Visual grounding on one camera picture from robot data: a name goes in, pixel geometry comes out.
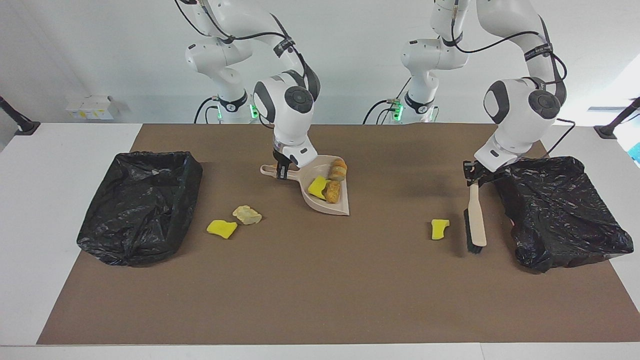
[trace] black cable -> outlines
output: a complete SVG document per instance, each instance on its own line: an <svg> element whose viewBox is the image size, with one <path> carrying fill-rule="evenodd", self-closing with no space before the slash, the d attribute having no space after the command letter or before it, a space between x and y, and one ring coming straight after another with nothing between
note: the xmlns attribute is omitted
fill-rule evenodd
<svg viewBox="0 0 640 360"><path fill-rule="evenodd" d="M482 47L482 48L480 48L480 49L476 49L476 50L464 50L464 49L461 49L461 48L460 48L460 46L458 46L458 43L456 42L456 38L454 37L454 33L453 33L453 31L454 31L455 24L456 24L456 21L455 21L455 20L452 20L452 21L451 21L451 38L452 38L452 40L451 40L451 41L455 44L456 49L458 49L461 53L465 53L465 54L479 53L479 52L481 52L481 51L485 51L485 50L487 50L487 49L491 49L492 47L494 47L494 46L496 46L496 45L500 45L501 43L503 43L503 42L505 42L505 41L511 40L512 38L519 37L519 36L522 36L522 35L532 34L532 35L540 36L540 33L535 32L535 31L523 31L523 32L521 32L521 33L513 34L513 35L511 35L511 36L509 36L509 37L503 38L502 40L498 40L498 41L494 42L493 44L488 45L488 46L485 46L485 47Z"/></svg>
<svg viewBox="0 0 640 360"><path fill-rule="evenodd" d="M378 115L378 119L376 120L376 125L380 125L380 117L382 116L382 114L386 112L388 115L388 113L390 113L391 111L392 109L383 109ZM384 120L382 120L382 124L384 124L386 120L387 120L387 117L385 116Z"/></svg>
<svg viewBox="0 0 640 360"><path fill-rule="evenodd" d="M573 129L575 129L575 121L565 120L565 119L558 119L558 121L566 122L566 123L573 124L573 125L571 125L571 127L569 128L569 130L567 130L567 131L564 133L564 135L563 135L563 136L561 136L561 137L560 137L560 139L558 139L558 141L556 142L556 144L555 144L555 145L553 145L553 146L551 147L551 149L550 149L549 151L547 151L547 153L546 153L543 157L541 157L540 159L544 159L544 158L546 158L547 156L549 156L549 154L551 154L551 152L552 152L553 150L555 150L555 149L556 149L556 147L557 147L558 145L560 145L560 143L564 140L564 138L566 138L566 136L567 136L567 135L569 135L569 133L571 133L571 131L573 131Z"/></svg>
<svg viewBox="0 0 640 360"><path fill-rule="evenodd" d="M202 102L202 104L200 104L200 107L198 108L198 111L196 111L196 116L193 118L193 123L197 124L198 123L198 116L200 116L200 112L202 111L202 108L204 108L205 104L207 104L207 102L209 101L213 101L213 98L208 97L205 101Z"/></svg>
<svg viewBox="0 0 640 360"><path fill-rule="evenodd" d="M286 39L286 38L287 38L287 37L286 37L286 36L284 36L283 34L281 34L281 33L276 33L276 32L274 32L274 31L267 31L267 32L263 32L263 33L257 33L257 34L248 35L248 36L245 36L245 37L235 37L235 36L233 36L233 35L229 35L229 34L227 34L226 32L224 32L224 31L220 28L220 25L218 25L218 23L213 19L213 17L211 16L211 14L210 14L208 11L206 11L206 9L205 9L205 13L207 14L207 17L209 18L209 20L211 20L211 22L213 23L213 26L215 26L215 27L216 27L216 29L217 29L217 30L218 30L222 35L224 35L224 36L226 37L226 39L224 39L224 41L225 41L225 42L227 42L227 44L230 44L230 43L231 43L231 42L233 42L234 40L249 40L249 39L253 39L253 38L257 38L257 37L263 37L263 36L266 36L266 35L274 35L274 36L277 36L277 37L282 37L282 38L284 38L284 39Z"/></svg>
<svg viewBox="0 0 640 360"><path fill-rule="evenodd" d="M492 48L492 47L494 47L496 45L499 45L499 44L501 44L501 43L503 43L505 41L511 40L512 38L519 37L519 36L522 36L522 35L532 34L532 35L540 36L540 33L538 33L537 31L523 31L523 32L520 32L520 33L517 33L517 34L513 34L511 36L508 36L506 38L503 38L503 39L501 39L499 41L496 41L495 43L493 43L491 45L482 47L480 49L468 51L468 50L461 49L460 46L458 46L458 43L456 42L456 38L455 38L455 34L454 34L455 26L456 26L456 19L452 19L451 20L451 41L454 43L454 45L455 45L456 49L458 49L458 51L460 51L461 53L465 53L465 54L479 53L481 51L485 51L485 50L490 49L490 48ZM549 81L547 83L544 83L545 85L553 85L553 84L562 83L566 79L566 77L568 75L568 71L567 71L566 65L558 57L558 55L556 55L553 52L551 52L551 57L552 57L552 61L558 61L560 63L560 65L562 65L562 68L563 68L563 71L564 71L564 75L562 76L561 79L558 79L558 80L555 80L555 81Z"/></svg>
<svg viewBox="0 0 640 360"><path fill-rule="evenodd" d="M266 127L269 130L273 130L275 128L275 126L269 126L267 124L264 123L264 121L262 121L262 115L258 114L258 119L260 119L260 123L262 124L262 126Z"/></svg>
<svg viewBox="0 0 640 360"><path fill-rule="evenodd" d="M637 118L638 116L640 116L640 114L637 114L636 116L632 117L631 119L628 119L628 120L625 120L625 121L621 122L620 125L626 124L627 122L630 122L631 120Z"/></svg>
<svg viewBox="0 0 640 360"><path fill-rule="evenodd" d="M369 115L371 115L373 110L375 108L377 108L379 105L384 104L385 102L387 102L387 101L386 100L380 100L380 101L376 102L376 104L374 104L374 106L371 106L371 109L369 109L369 112L367 113L367 116L365 116L364 120L362 121L362 125L365 125L367 123L367 119L369 118Z"/></svg>
<svg viewBox="0 0 640 360"><path fill-rule="evenodd" d="M180 4L178 3L178 0L173 0L175 2L175 5L178 6L178 10L180 10L180 13L182 13L182 16L184 16L184 18L187 20L187 22L189 23L189 25L191 25L191 27L198 32L198 34L202 35L203 37L207 36L205 33L203 33L202 31L200 31L200 29L196 28L196 26L191 22L191 20L189 20L189 17L187 16L187 14L184 13L184 11L182 10L182 7L180 6Z"/></svg>
<svg viewBox="0 0 640 360"><path fill-rule="evenodd" d="M211 23L213 24L213 26L223 35L226 37L226 39L223 39L223 42L226 44L230 44L235 40L249 40L249 39L253 39L253 38L257 38L257 37L263 37L263 36L267 36L267 35L273 35L273 36L277 36L277 37L281 37L283 39L288 39L289 37L281 34L281 33L277 33L274 31L266 31L263 33L256 33L253 35L247 35L245 37L235 37L233 35L227 34L226 32L224 32L222 30L222 28L220 27L220 25L218 25L218 23L213 19L213 17L211 16L211 14L208 11L205 11L205 13L207 14L207 17L209 18L209 20L211 21ZM293 51L296 52L296 54L298 55L298 59L300 59L300 63L302 64L302 69L303 69L303 74L302 77L303 78L307 78L307 62L305 61L304 57L302 57L302 54L300 54L300 52L295 48L295 46L291 46L291 48L293 49Z"/></svg>
<svg viewBox="0 0 640 360"><path fill-rule="evenodd" d="M204 111L204 121L208 124L209 123L209 110L211 109L218 109L217 106L210 106L208 108L205 109Z"/></svg>
<svg viewBox="0 0 640 360"><path fill-rule="evenodd" d="M558 55L556 55L556 54L554 54L554 53L551 53L551 56L553 57L554 61L557 61L557 62L559 62L559 63L560 63L560 65L561 65L561 66L562 66L562 68L563 68L564 75L563 75L560 79L558 79L558 80L555 80L555 81L549 81L548 83L544 83L545 85L553 85L553 84L559 84L559 83L562 83L562 82L566 79L566 76L568 75L568 71L567 71L566 65L564 64L564 62L562 61L562 59L560 59L560 58L558 57Z"/></svg>
<svg viewBox="0 0 640 360"><path fill-rule="evenodd" d="M402 93L404 92L404 90L406 89L406 86L409 85L409 82L411 81L411 77L409 77L407 79L407 81L404 83L404 86L402 87L402 89L400 90L400 92L398 93L398 96L396 96L396 99L400 100L400 95L402 95ZM389 113L394 109L393 105L389 106L388 113L385 114L385 118L382 119L382 124L385 123L385 121L387 121L387 115L389 115Z"/></svg>

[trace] wooden brush handle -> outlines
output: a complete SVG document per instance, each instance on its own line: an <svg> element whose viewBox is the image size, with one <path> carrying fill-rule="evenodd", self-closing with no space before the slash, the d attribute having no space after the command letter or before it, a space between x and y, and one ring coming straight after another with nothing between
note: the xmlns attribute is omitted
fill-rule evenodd
<svg viewBox="0 0 640 360"><path fill-rule="evenodd" d="M469 186L469 227L471 241L475 246L486 246L486 231L484 230L484 218L480 206L480 187L478 183Z"/></svg>

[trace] white wall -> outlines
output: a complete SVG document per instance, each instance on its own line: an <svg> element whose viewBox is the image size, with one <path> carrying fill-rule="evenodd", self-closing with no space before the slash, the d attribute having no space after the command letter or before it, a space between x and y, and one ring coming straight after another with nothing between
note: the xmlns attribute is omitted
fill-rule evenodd
<svg viewBox="0 0 640 360"><path fill-rule="evenodd" d="M18 130L18 127L13 120L3 111L0 111L0 151L11 141L16 130Z"/></svg>
<svg viewBox="0 0 640 360"><path fill-rule="evenodd" d="M640 53L640 3L531 1L570 69L562 115L581 114ZM260 3L278 15L321 78L318 123L361 122L373 102L395 96L406 81L399 60L404 42L433 37L428 0ZM472 6L465 24L469 47L496 40L482 31L475 13ZM216 91L184 61L186 46L200 37L172 0L4 0L0 17L0 94L32 118L70 121L62 111L65 98L86 91L112 95L122 122L189 122ZM253 58L235 66L247 89L284 70L270 49L255 48ZM439 120L487 121L482 98L488 86L526 75L513 44L474 55L464 69L439 72Z"/></svg>

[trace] beige dustpan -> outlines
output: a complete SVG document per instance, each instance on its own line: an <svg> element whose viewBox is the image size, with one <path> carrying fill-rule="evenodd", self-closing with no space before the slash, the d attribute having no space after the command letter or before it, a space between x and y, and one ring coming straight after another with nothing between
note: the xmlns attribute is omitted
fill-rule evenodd
<svg viewBox="0 0 640 360"><path fill-rule="evenodd" d="M329 204L328 202L318 199L315 196L309 195L307 189L309 185L314 181L314 179L318 176L327 177L329 176L329 170L331 170L331 164L335 160L342 160L338 156L329 156L329 155L319 155L314 161L312 161L306 167L298 171L290 170L287 173L288 180L295 180L300 183L300 188L302 190L302 197L305 199L305 202L312 209L319 211L321 213L329 214L329 215L344 215L349 216L349 197L347 195L347 181L343 180L341 182L341 193L340 193L340 201L337 204ZM271 176L277 178L277 169L273 165L263 165L260 167L260 173L262 175Z"/></svg>

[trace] white table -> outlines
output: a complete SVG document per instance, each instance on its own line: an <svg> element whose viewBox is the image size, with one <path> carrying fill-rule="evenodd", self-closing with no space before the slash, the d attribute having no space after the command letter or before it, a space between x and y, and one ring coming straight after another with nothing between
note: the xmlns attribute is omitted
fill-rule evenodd
<svg viewBox="0 0 640 360"><path fill-rule="evenodd" d="M637 359L640 343L38 347L79 248L85 211L139 124L43 124L0 152L0 359ZM552 145L566 127L543 139ZM577 128L553 153L581 160L622 227L640 239L640 169L615 141ZM640 254L612 260L640 307Z"/></svg>

